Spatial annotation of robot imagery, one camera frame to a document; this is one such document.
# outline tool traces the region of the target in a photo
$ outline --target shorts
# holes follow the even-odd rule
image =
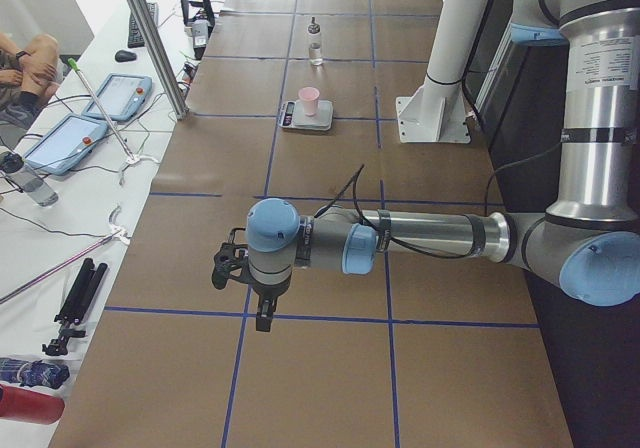
[[[20,70],[20,64],[15,56],[0,50],[0,70]],[[11,103],[17,103],[20,91],[19,86],[0,85],[0,110]]]

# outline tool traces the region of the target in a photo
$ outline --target tablet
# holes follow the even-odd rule
[[[96,95],[113,121],[129,121],[144,104],[151,85],[148,76],[112,73],[102,82]],[[93,101],[86,106],[82,115],[104,119]]]
[[[106,121],[69,113],[25,154],[33,168],[63,175],[89,154],[107,131]]]

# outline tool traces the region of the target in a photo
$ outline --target wristwatch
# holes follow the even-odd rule
[[[24,55],[31,56],[31,55],[29,55],[29,53],[27,53],[27,52],[26,52],[26,51],[24,51],[24,50],[23,50],[23,51],[19,51],[18,53],[16,53],[16,61],[18,61],[18,62],[19,62],[19,61],[20,61],[20,58],[22,58]]]

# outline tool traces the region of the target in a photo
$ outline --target computer mouse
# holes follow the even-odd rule
[[[133,61],[138,58],[138,55],[132,51],[118,50],[115,58],[118,63],[122,63],[123,61]]]

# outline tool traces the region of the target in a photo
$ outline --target red bottle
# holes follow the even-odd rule
[[[50,425],[63,411],[62,398],[0,384],[0,418]]]

